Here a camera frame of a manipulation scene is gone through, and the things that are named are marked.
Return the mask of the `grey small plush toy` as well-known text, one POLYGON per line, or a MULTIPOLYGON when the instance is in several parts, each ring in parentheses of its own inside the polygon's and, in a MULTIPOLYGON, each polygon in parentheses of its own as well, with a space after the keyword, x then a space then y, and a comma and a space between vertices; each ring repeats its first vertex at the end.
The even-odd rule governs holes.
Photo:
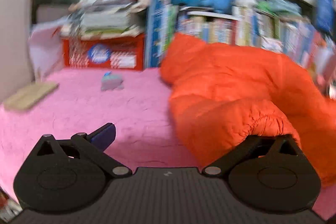
POLYGON ((101 91, 123 89, 123 78, 120 75, 107 72, 101 79, 101 91))

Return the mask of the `pink patterned blanket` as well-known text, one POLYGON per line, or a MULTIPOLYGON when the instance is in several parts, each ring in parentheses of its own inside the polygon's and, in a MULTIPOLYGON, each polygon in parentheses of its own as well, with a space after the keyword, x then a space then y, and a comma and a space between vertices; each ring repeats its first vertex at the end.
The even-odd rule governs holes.
POLYGON ((123 89, 101 91, 104 71, 63 69, 59 84, 29 111, 1 105, 1 187, 12 197, 14 179, 44 134, 57 140, 91 134, 106 123, 116 139, 105 154, 131 169, 112 180, 89 205, 69 212, 24 209, 13 223, 323 223, 313 207, 268 213, 238 200, 224 180, 202 174, 206 166, 179 140, 169 108, 171 87, 159 69, 118 71, 123 89))

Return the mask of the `blue hanging package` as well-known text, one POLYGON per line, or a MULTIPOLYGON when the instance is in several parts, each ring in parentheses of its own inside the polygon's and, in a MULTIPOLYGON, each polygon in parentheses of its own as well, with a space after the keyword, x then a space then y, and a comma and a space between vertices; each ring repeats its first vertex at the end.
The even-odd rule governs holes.
POLYGON ((317 0, 314 24, 317 30, 331 35, 334 26, 334 0, 317 0))

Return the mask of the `orange puffer jacket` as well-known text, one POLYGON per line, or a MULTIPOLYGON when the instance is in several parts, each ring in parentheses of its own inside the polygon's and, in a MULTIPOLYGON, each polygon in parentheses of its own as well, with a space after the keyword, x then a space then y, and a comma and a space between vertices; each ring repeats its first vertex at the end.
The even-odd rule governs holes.
POLYGON ((177 33, 161 65, 179 140, 207 166, 250 135, 291 135, 335 184, 335 101, 289 57, 177 33))

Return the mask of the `wooden board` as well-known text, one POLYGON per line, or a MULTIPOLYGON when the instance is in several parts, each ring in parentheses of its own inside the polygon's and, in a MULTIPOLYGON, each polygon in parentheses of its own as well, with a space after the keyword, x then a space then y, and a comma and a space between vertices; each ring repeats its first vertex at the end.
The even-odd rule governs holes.
POLYGON ((3 107, 9 111, 30 110, 58 87, 59 84, 52 81, 29 84, 4 100, 3 107))

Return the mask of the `row of upright books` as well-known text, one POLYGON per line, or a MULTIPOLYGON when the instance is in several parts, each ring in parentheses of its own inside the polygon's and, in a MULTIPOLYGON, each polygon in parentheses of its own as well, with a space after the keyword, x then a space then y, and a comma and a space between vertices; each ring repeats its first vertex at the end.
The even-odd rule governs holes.
POLYGON ((227 7, 227 0, 180 6, 175 0, 152 0, 147 11, 144 67, 159 67, 180 32, 208 44, 223 43, 283 53, 312 76, 335 69, 335 42, 285 0, 261 1, 256 7, 227 7))

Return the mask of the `red plastic crate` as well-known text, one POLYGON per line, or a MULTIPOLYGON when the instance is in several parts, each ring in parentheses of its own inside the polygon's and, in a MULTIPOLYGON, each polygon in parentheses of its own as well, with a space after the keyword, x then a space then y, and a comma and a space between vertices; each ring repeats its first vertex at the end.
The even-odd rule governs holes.
POLYGON ((62 37, 61 40, 66 67, 143 70, 143 34, 89 40, 62 37))

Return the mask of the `stack of papers and magazines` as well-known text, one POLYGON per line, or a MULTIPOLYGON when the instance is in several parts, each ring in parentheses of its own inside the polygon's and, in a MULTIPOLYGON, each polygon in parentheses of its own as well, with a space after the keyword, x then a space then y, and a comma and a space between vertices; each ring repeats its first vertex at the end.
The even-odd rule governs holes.
POLYGON ((130 0, 79 2, 70 5, 61 36, 93 38, 135 37, 145 31, 145 8, 130 0))

